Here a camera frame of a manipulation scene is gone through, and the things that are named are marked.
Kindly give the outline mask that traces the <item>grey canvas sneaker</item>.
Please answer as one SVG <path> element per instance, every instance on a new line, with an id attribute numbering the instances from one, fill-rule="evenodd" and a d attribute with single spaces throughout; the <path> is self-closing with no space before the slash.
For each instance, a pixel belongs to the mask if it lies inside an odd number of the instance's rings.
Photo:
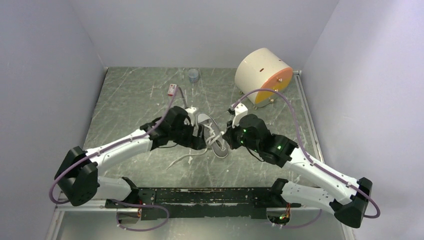
<path id="1" fill-rule="evenodd" d="M 199 113 L 196 117 L 196 123 L 203 127 L 203 137 L 206 145 L 211 148 L 217 158 L 226 158 L 229 150 L 222 137 L 222 131 L 216 121 L 206 113 Z"/>

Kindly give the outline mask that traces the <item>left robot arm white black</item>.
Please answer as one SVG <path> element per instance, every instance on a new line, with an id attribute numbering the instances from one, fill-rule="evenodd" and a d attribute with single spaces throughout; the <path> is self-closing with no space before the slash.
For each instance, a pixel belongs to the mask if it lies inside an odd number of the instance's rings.
<path id="1" fill-rule="evenodd" d="M 68 151 L 54 177 L 55 185 L 74 207 L 90 200 L 117 200 L 126 208 L 141 202 L 139 188 L 127 177 L 103 177 L 109 168 L 141 153 L 146 153 L 173 142 L 193 150 L 206 149 L 203 128 L 194 134 L 199 110 L 174 106 L 164 117 L 142 125 L 129 135 L 103 146 Z"/>

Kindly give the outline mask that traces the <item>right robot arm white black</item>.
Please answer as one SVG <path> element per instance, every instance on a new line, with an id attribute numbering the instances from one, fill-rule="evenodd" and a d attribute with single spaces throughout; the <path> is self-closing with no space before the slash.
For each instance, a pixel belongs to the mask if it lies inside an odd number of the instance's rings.
<path id="1" fill-rule="evenodd" d="M 269 197 L 275 207 L 285 203 L 307 205 L 333 214 L 351 228 L 361 226 L 370 202 L 367 196 L 373 187 L 368 178 L 350 177 L 307 156 L 295 141 L 271 133 L 255 114 L 242 117 L 237 126 L 228 121 L 223 139 L 231 149 L 245 147 L 257 153 L 264 162 L 293 171 L 316 185 L 308 187 L 277 179 L 274 182 L 276 190 Z"/>

